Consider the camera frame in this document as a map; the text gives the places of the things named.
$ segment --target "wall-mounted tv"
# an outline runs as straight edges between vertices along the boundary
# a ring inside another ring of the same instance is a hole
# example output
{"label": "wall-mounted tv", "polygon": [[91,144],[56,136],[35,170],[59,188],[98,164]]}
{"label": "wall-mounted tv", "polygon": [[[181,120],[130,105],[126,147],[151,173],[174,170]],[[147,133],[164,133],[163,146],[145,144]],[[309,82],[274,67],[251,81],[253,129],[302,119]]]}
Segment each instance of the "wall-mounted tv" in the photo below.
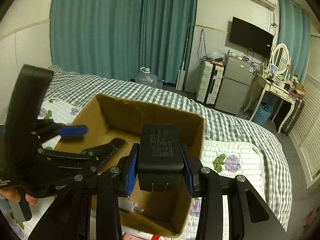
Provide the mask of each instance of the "wall-mounted tv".
{"label": "wall-mounted tv", "polygon": [[249,22],[233,17],[229,41],[269,58],[273,35]]}

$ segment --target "drawer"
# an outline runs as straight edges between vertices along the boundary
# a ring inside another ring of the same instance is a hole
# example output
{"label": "drawer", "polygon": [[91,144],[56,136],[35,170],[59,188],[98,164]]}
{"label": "drawer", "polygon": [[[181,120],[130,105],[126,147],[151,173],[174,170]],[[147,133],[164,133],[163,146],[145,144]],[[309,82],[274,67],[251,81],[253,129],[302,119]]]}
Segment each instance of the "drawer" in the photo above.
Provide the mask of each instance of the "drawer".
{"label": "drawer", "polygon": [[275,87],[275,86],[271,86],[270,89],[269,89],[269,91],[270,91],[271,93],[276,94],[276,95],[279,96],[279,97],[281,97],[281,96],[283,95],[283,91],[282,91],[281,89]]}
{"label": "drawer", "polygon": [[283,93],[282,98],[285,100],[288,100],[290,103],[293,103],[296,101],[296,97],[286,93]]}

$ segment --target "blue laundry basket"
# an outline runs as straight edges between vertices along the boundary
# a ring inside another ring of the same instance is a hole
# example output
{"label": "blue laundry basket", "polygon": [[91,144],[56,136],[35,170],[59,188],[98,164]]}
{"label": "blue laundry basket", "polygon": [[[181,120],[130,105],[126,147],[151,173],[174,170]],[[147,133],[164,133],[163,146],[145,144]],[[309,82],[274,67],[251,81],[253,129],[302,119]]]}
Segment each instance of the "blue laundry basket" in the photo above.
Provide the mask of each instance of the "blue laundry basket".
{"label": "blue laundry basket", "polygon": [[264,125],[264,123],[268,120],[270,115],[272,114],[273,107],[267,106],[267,110],[264,110],[262,106],[259,106],[256,114],[254,115],[252,121],[258,125]]}

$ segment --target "white quilt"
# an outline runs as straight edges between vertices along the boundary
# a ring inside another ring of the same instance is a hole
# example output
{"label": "white quilt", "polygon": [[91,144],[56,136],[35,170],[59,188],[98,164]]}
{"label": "white quilt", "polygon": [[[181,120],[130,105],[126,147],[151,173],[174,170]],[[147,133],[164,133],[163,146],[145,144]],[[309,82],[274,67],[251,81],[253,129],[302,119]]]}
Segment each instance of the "white quilt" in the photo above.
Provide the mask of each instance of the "white quilt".
{"label": "white quilt", "polygon": [[[41,118],[52,118],[55,122],[71,123],[82,108],[75,107],[59,98],[52,98],[43,102],[40,110]],[[54,148],[60,137],[43,144],[43,147]],[[255,147],[248,142],[219,142],[206,140],[204,151],[201,158],[203,166],[219,172],[220,175],[234,178],[237,175],[244,175],[265,200],[265,172],[263,165],[263,156]],[[27,239],[32,229],[41,218],[45,210],[54,200],[53,197],[41,199],[39,203],[32,208],[33,218],[23,223],[23,228],[7,217],[9,223],[20,236],[21,239]],[[194,199],[190,207],[190,213],[184,229],[184,232],[176,239],[192,239],[196,237],[196,231],[199,221],[201,199]],[[90,234],[90,239],[95,240],[95,234]],[[227,197],[223,197],[223,239],[227,240],[229,236],[228,222],[228,202]]]}
{"label": "white quilt", "polygon": [[[234,178],[244,175],[251,182],[260,196],[265,200],[265,172],[263,156],[259,150],[248,142],[218,142],[206,140],[201,158],[203,166],[220,171],[219,174]],[[193,199],[185,229],[177,240],[196,238],[199,222],[201,199]],[[223,196],[223,240],[229,239],[228,200]]]}

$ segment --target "white louvered door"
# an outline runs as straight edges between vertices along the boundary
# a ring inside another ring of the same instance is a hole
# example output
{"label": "white louvered door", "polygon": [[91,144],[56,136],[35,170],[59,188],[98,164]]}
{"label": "white louvered door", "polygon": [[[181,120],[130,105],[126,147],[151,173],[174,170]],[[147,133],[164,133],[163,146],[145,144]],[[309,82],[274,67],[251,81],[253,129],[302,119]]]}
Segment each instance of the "white louvered door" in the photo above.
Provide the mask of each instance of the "white louvered door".
{"label": "white louvered door", "polygon": [[303,82],[305,106],[292,133],[308,161],[311,176],[320,170],[320,37],[311,36],[310,55]]}

